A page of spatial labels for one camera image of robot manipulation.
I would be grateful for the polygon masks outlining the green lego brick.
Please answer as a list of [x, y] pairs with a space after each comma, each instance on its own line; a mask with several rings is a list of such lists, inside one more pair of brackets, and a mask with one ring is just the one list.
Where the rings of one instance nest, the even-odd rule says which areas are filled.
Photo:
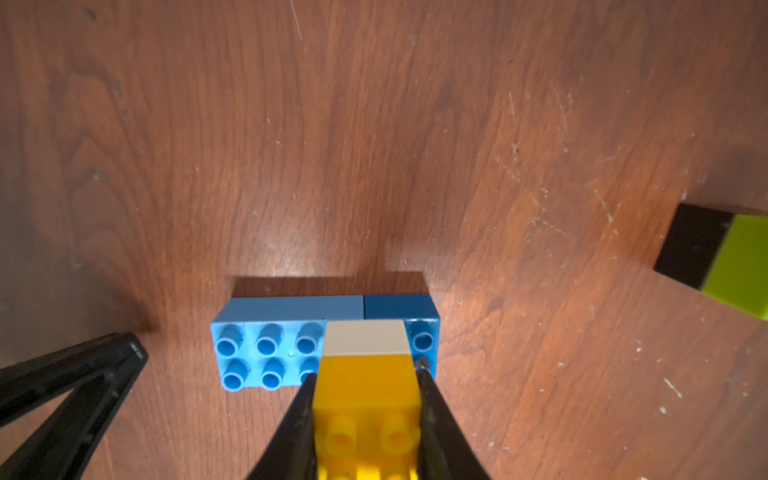
[[766, 321], [767, 244], [766, 216], [736, 215], [701, 291]]

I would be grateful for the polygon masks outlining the dark blue lego brick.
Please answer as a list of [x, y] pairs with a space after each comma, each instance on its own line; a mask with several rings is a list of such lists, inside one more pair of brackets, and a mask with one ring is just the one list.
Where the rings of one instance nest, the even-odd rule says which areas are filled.
[[402, 320], [414, 362], [425, 358], [436, 377], [441, 318], [429, 294], [365, 295], [364, 318]]

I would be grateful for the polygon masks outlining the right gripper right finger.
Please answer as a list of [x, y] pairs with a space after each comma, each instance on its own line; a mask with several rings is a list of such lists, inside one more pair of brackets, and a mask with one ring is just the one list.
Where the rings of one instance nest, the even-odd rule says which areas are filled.
[[415, 372], [422, 402], [418, 478], [489, 480], [440, 393], [426, 357], [417, 361]]

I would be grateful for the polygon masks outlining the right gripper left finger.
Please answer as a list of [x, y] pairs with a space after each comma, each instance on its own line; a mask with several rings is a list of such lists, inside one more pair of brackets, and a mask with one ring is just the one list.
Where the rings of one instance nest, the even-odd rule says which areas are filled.
[[303, 382], [248, 480], [318, 478], [312, 410], [316, 381], [312, 373]]

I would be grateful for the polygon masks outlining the yellow lego brick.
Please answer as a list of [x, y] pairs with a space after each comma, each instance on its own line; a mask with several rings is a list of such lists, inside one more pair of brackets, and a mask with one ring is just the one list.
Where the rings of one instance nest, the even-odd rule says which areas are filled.
[[416, 479], [422, 400], [408, 355], [325, 356], [312, 402], [320, 479]]

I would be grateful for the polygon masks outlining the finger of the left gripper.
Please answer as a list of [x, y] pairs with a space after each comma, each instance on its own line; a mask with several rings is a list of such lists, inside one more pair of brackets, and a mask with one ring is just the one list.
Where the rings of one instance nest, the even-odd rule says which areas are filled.
[[113, 333], [1, 370], [1, 425], [49, 400], [92, 384], [95, 408], [119, 408], [141, 373], [141, 343], [133, 333]]
[[[141, 354], [141, 371], [147, 357]], [[96, 387], [88, 384], [60, 396], [64, 400], [10, 457], [1, 463], [3, 479], [79, 479], [115, 414], [88, 404]]]

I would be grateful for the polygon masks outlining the light blue long lego brick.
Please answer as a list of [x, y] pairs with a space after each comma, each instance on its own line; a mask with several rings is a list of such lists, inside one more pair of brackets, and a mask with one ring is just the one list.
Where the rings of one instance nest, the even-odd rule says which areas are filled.
[[361, 295], [233, 298], [210, 325], [221, 385], [300, 386], [318, 372], [327, 323], [363, 317]]

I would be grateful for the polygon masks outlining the black lego brick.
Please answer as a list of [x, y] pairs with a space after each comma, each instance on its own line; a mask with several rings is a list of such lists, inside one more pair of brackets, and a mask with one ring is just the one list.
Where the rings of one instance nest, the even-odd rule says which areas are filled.
[[677, 206], [653, 270], [701, 291], [735, 214], [704, 206]]

